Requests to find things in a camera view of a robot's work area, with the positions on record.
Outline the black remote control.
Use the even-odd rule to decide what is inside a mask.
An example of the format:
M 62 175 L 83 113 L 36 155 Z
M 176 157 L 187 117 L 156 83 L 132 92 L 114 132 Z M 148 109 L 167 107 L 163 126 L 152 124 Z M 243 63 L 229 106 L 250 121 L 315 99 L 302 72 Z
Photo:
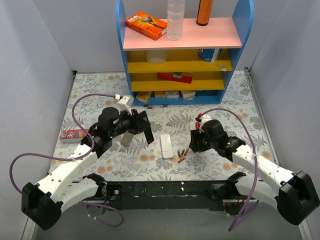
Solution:
M 154 136 L 152 133 L 151 126 L 148 126 L 143 132 L 144 132 L 147 144 L 148 145 L 151 144 L 154 141 Z

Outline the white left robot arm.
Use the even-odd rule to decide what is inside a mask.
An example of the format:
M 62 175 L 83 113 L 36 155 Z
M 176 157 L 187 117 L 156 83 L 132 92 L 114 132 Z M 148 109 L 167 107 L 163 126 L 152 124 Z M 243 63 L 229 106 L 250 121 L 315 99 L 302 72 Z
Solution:
M 42 230 L 48 230 L 65 210 L 82 200 L 104 199 L 107 183 L 102 176 L 92 173 L 78 183 L 73 180 L 112 146 L 113 138 L 124 133 L 144 133 L 148 144 L 154 141 L 146 111 L 103 109 L 98 121 L 71 154 L 71 161 L 61 164 L 36 184 L 29 182 L 22 188 L 22 212 Z

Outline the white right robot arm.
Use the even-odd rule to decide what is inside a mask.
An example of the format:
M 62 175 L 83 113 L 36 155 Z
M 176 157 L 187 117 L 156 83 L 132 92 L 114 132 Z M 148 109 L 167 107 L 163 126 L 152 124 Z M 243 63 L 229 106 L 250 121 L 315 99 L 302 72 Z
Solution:
M 189 148 L 193 152 L 215 150 L 218 155 L 244 167 L 254 175 L 229 178 L 227 195 L 241 195 L 262 201 L 275 209 L 290 224 L 298 226 L 316 208 L 320 199 L 311 177 L 282 168 L 253 150 L 240 138 L 228 136 L 222 124 L 205 115 L 204 122 L 191 121 Z

